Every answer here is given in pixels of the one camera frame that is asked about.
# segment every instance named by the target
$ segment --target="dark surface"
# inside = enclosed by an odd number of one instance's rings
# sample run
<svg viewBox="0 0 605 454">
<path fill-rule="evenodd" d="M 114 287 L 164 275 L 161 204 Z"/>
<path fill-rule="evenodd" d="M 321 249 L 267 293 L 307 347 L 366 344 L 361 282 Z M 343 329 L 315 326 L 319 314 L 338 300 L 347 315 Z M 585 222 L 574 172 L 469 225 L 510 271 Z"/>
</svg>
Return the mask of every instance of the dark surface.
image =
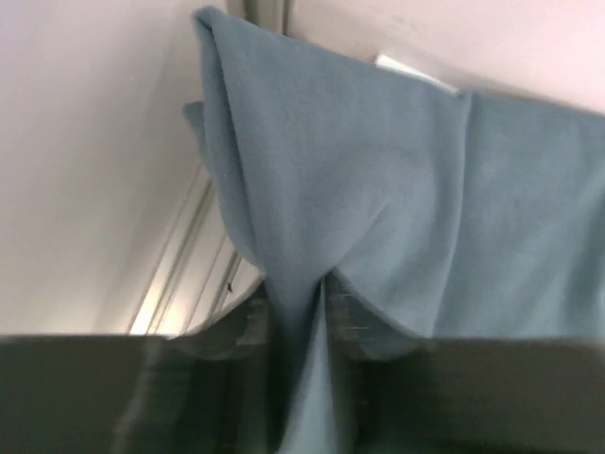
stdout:
<svg viewBox="0 0 605 454">
<path fill-rule="evenodd" d="M 596 342 L 423 340 L 380 320 L 334 275 L 326 287 L 343 444 L 376 453 L 605 447 L 605 351 Z"/>
<path fill-rule="evenodd" d="M 0 344 L 0 452 L 270 452 L 280 438 L 263 288 L 193 336 Z"/>
</svg>

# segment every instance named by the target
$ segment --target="fabric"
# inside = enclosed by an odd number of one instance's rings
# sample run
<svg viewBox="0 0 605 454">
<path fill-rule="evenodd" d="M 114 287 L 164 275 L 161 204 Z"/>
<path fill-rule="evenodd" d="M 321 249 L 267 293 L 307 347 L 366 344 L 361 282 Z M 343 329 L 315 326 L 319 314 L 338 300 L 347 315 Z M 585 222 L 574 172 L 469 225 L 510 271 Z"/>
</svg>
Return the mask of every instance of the fabric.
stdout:
<svg viewBox="0 0 605 454">
<path fill-rule="evenodd" d="M 185 113 L 298 380 L 283 452 L 334 452 L 328 271 L 419 336 L 604 334 L 604 118 L 453 96 L 216 9 L 195 27 L 205 100 Z"/>
</svg>

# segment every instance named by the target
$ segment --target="white wall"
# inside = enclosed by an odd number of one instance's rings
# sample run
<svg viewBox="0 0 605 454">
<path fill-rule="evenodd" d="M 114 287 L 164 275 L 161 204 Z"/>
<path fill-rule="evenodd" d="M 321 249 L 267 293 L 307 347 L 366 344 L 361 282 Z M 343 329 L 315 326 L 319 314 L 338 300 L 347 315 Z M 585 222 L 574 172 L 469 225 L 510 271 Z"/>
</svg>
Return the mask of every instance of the white wall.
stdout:
<svg viewBox="0 0 605 454">
<path fill-rule="evenodd" d="M 199 166 L 190 14 L 225 3 L 0 2 L 0 333 L 127 327 Z"/>
<path fill-rule="evenodd" d="M 602 0 L 290 2 L 289 33 L 336 52 L 605 114 Z"/>
</svg>

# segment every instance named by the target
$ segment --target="blue fabric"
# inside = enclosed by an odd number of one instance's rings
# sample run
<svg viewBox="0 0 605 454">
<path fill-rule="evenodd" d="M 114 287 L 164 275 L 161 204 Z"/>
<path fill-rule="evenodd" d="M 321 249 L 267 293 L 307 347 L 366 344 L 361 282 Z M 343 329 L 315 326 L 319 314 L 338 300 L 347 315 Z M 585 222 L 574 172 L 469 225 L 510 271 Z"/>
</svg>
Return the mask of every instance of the blue fabric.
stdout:
<svg viewBox="0 0 605 454">
<path fill-rule="evenodd" d="M 283 452 L 334 449 L 312 323 L 328 271 L 421 336 L 603 335 L 604 118 L 452 96 L 216 9 L 195 26 L 204 105 L 185 112 L 304 377 Z"/>
</svg>

